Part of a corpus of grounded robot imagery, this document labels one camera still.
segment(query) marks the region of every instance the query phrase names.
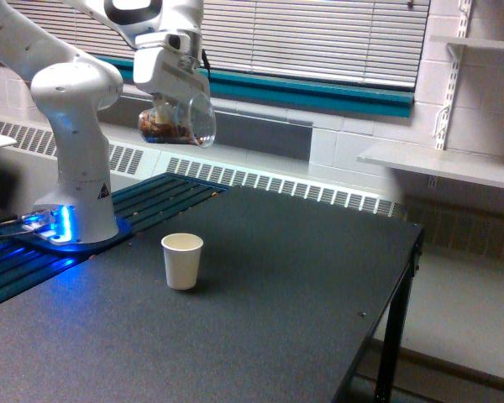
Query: window blind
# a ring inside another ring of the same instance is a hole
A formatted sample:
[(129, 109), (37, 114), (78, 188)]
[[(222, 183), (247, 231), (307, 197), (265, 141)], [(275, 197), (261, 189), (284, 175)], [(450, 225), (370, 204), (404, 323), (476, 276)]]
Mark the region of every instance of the window blind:
[[(59, 38), (132, 58), (111, 29), (59, 0), (9, 0)], [(414, 88), (430, 0), (205, 0), (212, 68)]]

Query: black cable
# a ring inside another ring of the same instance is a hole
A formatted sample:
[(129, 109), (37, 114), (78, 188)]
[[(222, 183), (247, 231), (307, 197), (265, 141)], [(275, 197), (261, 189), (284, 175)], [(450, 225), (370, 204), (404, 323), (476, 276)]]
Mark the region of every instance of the black cable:
[(21, 231), (20, 233), (8, 233), (8, 234), (5, 234), (5, 235), (0, 235), (0, 239), (5, 239), (5, 238), (11, 238), (11, 237), (17, 237), (19, 235), (28, 235), (30, 233), (34, 233), (35, 230), (34, 229), (31, 229), (29, 231)]
[(15, 218), (14, 220), (3, 221), (3, 222), (0, 222), (0, 228), (5, 227), (6, 225), (19, 224), (22, 221), (23, 220), (20, 218)]
[(202, 49), (202, 62), (207, 70), (207, 78), (211, 81), (211, 63), (209, 63), (205, 49)]

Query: teal window frame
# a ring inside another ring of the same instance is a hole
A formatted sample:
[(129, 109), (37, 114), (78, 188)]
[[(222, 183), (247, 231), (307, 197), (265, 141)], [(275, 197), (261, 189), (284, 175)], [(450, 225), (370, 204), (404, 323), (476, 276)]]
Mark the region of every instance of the teal window frame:
[[(133, 61), (107, 56), (124, 80), (133, 79)], [(352, 112), (399, 118), (411, 117), (414, 93), (360, 86), (346, 86), (230, 71), (211, 72), (211, 93), (247, 101), (273, 102), (332, 112)]]

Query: table leg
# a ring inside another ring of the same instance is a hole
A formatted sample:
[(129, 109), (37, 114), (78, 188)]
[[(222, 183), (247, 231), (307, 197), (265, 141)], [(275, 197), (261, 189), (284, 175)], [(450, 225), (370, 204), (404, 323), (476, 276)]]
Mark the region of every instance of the table leg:
[(412, 259), (411, 267), (403, 276), (396, 294), (392, 298), (386, 323), (385, 342), (381, 353), (379, 375), (375, 387), (374, 403), (389, 403), (391, 398), (394, 375), (396, 373), (397, 356), (402, 345), (403, 326), (407, 315), (409, 296), (411, 295), (412, 277), (414, 276), (415, 262)]

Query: white paper cup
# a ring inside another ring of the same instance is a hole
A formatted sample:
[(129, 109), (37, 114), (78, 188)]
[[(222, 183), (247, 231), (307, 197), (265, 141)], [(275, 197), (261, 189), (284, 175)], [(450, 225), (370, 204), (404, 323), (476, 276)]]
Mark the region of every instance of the white paper cup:
[(165, 250), (166, 283), (174, 290), (196, 285), (203, 241), (191, 233), (173, 233), (160, 241)]

